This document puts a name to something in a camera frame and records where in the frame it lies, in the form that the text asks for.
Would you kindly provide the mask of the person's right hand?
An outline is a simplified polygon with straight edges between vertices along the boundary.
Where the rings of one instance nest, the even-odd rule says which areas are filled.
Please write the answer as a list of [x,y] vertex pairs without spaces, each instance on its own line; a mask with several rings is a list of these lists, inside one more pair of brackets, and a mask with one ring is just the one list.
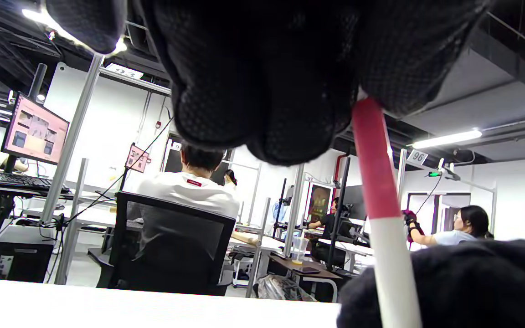
[[465,241],[398,256],[342,291],[339,328],[525,328],[525,241]]

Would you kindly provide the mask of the person's left hand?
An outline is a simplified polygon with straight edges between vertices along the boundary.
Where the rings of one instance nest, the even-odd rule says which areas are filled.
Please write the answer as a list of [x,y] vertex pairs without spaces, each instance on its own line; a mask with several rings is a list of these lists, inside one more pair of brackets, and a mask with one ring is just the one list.
[[45,0],[110,55],[130,11],[172,81],[175,126],[206,149],[292,166],[325,153],[358,91],[396,118],[440,91],[491,0]]

